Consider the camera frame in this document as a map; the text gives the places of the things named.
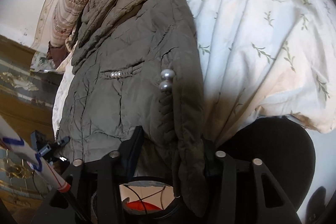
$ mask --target pearl bead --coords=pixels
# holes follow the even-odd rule
[[[175,72],[172,69],[164,69],[161,71],[162,80],[172,80],[175,77]]]
[[[160,85],[159,89],[161,92],[171,92],[173,89],[173,83],[169,80],[163,80]]]

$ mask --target screw head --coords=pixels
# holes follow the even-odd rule
[[[253,162],[255,165],[262,165],[262,164],[263,164],[263,161],[262,161],[261,159],[258,159],[258,158],[254,159],[252,162]]]
[[[74,160],[74,161],[72,162],[72,164],[73,164],[74,166],[81,166],[83,163],[84,163],[84,162],[83,162],[82,159],[76,159],[76,160]]]
[[[112,151],[112,152],[109,153],[109,156],[111,158],[117,158],[117,157],[120,156],[120,153],[118,151]]]
[[[226,153],[224,151],[216,151],[215,153],[217,158],[224,158],[226,156]]]

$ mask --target quilted jacket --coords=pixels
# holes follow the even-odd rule
[[[203,78],[186,1],[91,0],[81,21],[57,136],[71,137],[62,155],[98,160],[142,126],[137,175],[172,179],[185,204],[202,216],[208,202]],[[176,73],[171,94],[159,90],[165,68]]]

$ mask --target red stripe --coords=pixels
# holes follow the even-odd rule
[[[58,182],[59,186],[60,186],[60,187],[62,187],[62,185],[59,183],[59,181],[58,181],[57,177],[55,176],[55,174],[54,174],[53,170],[50,168],[50,166],[49,166],[49,164],[48,164],[48,163],[47,163],[47,166],[48,166],[48,168],[50,169],[51,173],[54,175],[54,177],[55,177],[56,181]]]
[[[71,185],[65,182],[65,185],[57,190],[60,191],[61,193],[66,193],[70,190],[70,188],[71,188]]]

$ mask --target white bedsheet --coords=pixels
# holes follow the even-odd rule
[[[187,0],[204,76],[205,133],[217,145],[261,116],[335,128],[336,7],[331,0]],[[72,79],[56,98],[58,127]]]

